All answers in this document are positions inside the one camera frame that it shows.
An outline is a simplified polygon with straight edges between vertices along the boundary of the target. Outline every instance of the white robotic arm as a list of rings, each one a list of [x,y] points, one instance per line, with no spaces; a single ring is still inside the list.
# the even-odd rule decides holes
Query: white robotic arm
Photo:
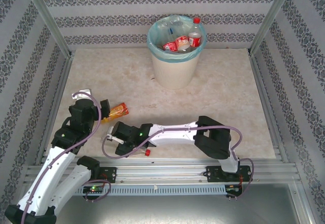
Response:
[[[230,130],[211,129],[200,130],[205,126],[223,126],[221,123],[207,117],[200,116],[198,121],[181,125],[143,124],[140,128],[128,126],[118,122],[108,130],[107,140],[119,142],[115,150],[117,155],[125,155],[138,147],[146,138],[149,142],[142,146],[158,147],[166,144],[192,144],[203,151],[207,156],[217,159],[224,172],[237,173],[238,159],[234,157],[230,145]]]
[[[56,188],[51,197],[50,206],[54,206],[57,216],[66,202],[75,194],[78,188],[89,181],[91,171],[83,165],[75,166],[72,173]]]
[[[28,192],[25,194],[25,196],[18,202],[19,209],[24,210],[27,200],[30,197],[30,192],[34,188],[36,181],[39,179],[42,172],[48,167],[49,163],[57,157],[64,149],[61,149],[59,147],[51,148],[49,151],[49,154],[47,156],[47,159],[39,172],[36,180],[28,190]],[[36,216],[44,215],[48,209],[50,199],[55,191],[55,188],[57,184],[59,183],[64,171],[68,167],[68,165],[72,162],[72,160],[75,158],[75,154],[68,153],[60,157],[60,159],[57,161],[56,164],[54,164],[51,169],[46,173],[45,177],[42,179],[40,187],[37,188],[34,198],[32,202],[30,203],[28,213],[32,213]]]

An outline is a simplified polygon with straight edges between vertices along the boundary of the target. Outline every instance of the white trash can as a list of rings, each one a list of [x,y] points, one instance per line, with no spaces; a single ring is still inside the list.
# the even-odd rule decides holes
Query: white trash can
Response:
[[[155,79],[165,88],[184,88],[192,80],[199,57],[200,54],[188,61],[171,63],[159,60],[152,55]]]
[[[180,16],[180,18],[184,29],[189,30],[193,25],[193,20],[184,16]],[[200,24],[202,32],[201,45],[196,50],[186,54],[172,54],[163,52],[155,46],[159,40],[157,29],[156,22],[150,28],[147,36],[147,45],[152,54],[155,79],[161,86],[168,89],[184,88],[192,80],[200,53],[207,43],[205,30]]]

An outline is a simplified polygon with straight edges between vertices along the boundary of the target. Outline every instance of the orange packet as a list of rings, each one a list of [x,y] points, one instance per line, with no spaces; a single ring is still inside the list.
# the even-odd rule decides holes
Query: orange packet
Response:
[[[104,118],[102,122],[108,122],[125,115],[128,115],[128,109],[125,103],[121,103],[118,106],[113,107],[109,117]]]

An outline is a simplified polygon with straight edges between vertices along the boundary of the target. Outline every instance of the marble floor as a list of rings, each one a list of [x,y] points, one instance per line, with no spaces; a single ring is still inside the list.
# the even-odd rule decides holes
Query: marble floor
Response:
[[[206,115],[243,133],[243,142],[236,149],[238,157],[275,158],[246,49],[205,49],[191,83],[179,90],[168,90],[157,83],[148,49],[78,49],[50,142],[70,115],[68,107],[74,104],[71,94],[86,88],[98,101],[108,99],[111,107],[125,102],[129,115],[102,124],[78,156],[104,156],[102,138],[108,126],[119,120],[134,126],[172,125]],[[236,132],[231,135],[235,144],[239,137]],[[114,155],[116,146],[107,141],[105,149]],[[151,148],[150,157],[207,158],[194,145]]]

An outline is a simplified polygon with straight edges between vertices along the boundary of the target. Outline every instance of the bottle cap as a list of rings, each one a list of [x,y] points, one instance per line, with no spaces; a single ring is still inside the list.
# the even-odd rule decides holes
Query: bottle cap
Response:
[[[194,19],[193,19],[193,23],[200,23],[200,18],[199,17],[195,17]]]
[[[151,152],[151,150],[150,149],[147,149],[146,152],[145,152],[145,156],[149,156],[150,155],[150,152]]]

